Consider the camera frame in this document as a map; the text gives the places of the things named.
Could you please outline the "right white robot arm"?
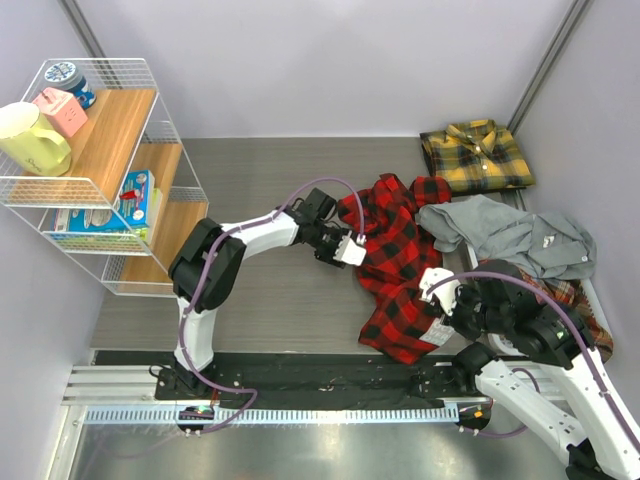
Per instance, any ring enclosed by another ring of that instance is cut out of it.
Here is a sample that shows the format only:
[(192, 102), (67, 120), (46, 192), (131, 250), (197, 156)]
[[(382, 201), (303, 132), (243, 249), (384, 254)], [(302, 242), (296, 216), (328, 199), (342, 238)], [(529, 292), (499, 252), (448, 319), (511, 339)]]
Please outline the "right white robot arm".
[[(586, 322), (505, 261), (470, 272), (445, 271), (424, 291), (470, 344), (453, 361), (451, 380), (465, 395), (497, 401), (559, 459), (570, 479), (636, 479), (639, 425), (605, 369)], [(562, 410), (532, 381), (479, 342), (504, 336), (518, 356), (550, 380)]]

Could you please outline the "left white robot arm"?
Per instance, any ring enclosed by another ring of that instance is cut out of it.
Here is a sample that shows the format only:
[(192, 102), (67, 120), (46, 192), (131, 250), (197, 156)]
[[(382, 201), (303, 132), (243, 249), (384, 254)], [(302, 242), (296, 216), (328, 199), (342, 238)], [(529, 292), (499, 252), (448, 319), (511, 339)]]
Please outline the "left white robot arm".
[(243, 223), (200, 220), (169, 268), (180, 311), (174, 364), (161, 371), (169, 388), (193, 399), (213, 385), (212, 348), (216, 316), (235, 284), (244, 260), (266, 251), (307, 244), (314, 257), (343, 268), (360, 265), (366, 254), (362, 235), (331, 221), (337, 201), (314, 188), (269, 213)]

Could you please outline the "red black plaid shirt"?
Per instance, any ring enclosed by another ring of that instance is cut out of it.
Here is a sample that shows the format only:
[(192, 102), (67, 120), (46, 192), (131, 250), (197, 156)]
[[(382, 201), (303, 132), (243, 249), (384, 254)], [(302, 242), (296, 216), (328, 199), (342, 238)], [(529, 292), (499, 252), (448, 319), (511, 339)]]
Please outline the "red black plaid shirt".
[(367, 255), (355, 275), (373, 296), (375, 309), (358, 341), (399, 363), (413, 364), (437, 349), (423, 336), (441, 314), (420, 300), (419, 281), (426, 268), (443, 265), (443, 256), (415, 215), (423, 206), (451, 199), (451, 188), (441, 177), (418, 177), (405, 186), (385, 173), (373, 186), (337, 204), (339, 219), (363, 228), (366, 236)]

